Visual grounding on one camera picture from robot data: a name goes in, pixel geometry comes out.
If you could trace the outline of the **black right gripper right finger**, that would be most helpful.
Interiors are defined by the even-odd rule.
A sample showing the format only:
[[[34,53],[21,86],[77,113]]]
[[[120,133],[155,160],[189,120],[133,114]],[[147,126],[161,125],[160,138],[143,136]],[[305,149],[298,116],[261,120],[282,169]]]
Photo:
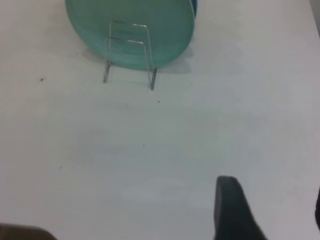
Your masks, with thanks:
[[[318,190],[317,200],[315,204],[315,210],[314,210],[314,217],[315,222],[318,227],[318,230],[320,231],[320,189]]]

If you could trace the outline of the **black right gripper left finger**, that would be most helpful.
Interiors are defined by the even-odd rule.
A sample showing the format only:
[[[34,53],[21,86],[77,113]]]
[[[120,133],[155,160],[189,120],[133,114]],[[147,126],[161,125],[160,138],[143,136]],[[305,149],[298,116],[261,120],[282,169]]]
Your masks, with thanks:
[[[215,240],[265,240],[239,181],[233,176],[216,179],[214,202]]]

